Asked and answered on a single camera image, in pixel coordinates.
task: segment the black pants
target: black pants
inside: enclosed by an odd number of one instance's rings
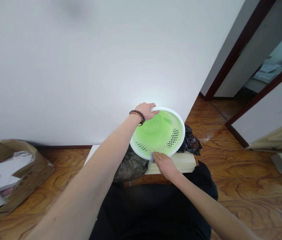
[[[217,188],[207,166],[199,161],[184,176],[215,200]],[[173,185],[145,184],[126,189],[112,184],[90,239],[210,239],[211,227]]]

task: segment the perforated basket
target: perforated basket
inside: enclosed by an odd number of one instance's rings
[[[130,141],[134,152],[147,160],[151,159],[152,152],[173,155],[184,141],[185,128],[181,117],[166,107],[152,108],[152,111],[157,110],[160,113],[137,127]]]

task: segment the brown bead bracelet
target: brown bead bracelet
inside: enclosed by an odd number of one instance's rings
[[[130,115],[131,113],[138,114],[138,115],[142,118],[142,121],[140,122],[140,124],[141,124],[140,126],[142,126],[142,125],[144,124],[144,122],[145,122],[145,117],[144,117],[144,115],[142,114],[142,112],[140,112],[140,111],[138,111],[138,110],[132,110],[132,111],[129,112],[129,115]]]

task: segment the brown door frame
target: brown door frame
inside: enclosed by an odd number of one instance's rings
[[[252,13],[250,19],[248,20],[247,24],[242,30],[242,33],[240,34],[238,40],[234,44],[230,54],[225,60],[223,66],[221,67],[218,75],[216,76],[215,80],[210,86],[207,94],[203,96],[204,101],[212,100],[213,96],[221,86],[225,77],[228,75],[235,62],[238,60],[241,51],[246,46],[246,44],[250,41],[255,31],[260,26],[261,22],[272,8],[275,1],[276,0],[260,0],[254,12]]]
[[[244,138],[234,129],[232,124],[238,120],[243,114],[257,104],[262,98],[264,98],[269,92],[271,92],[276,86],[282,83],[282,72],[276,76],[268,85],[266,85],[247,105],[239,110],[229,121],[225,123],[225,126],[229,129],[232,135],[238,140],[242,147],[247,148],[249,144]]]

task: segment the person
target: person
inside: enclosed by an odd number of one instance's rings
[[[151,112],[154,106],[135,109],[149,120],[159,113]],[[221,239],[258,239],[216,201],[215,184],[201,162],[182,174],[171,158],[154,152],[173,185],[112,184],[140,117],[130,114],[107,137],[27,239],[210,239],[211,227]]]

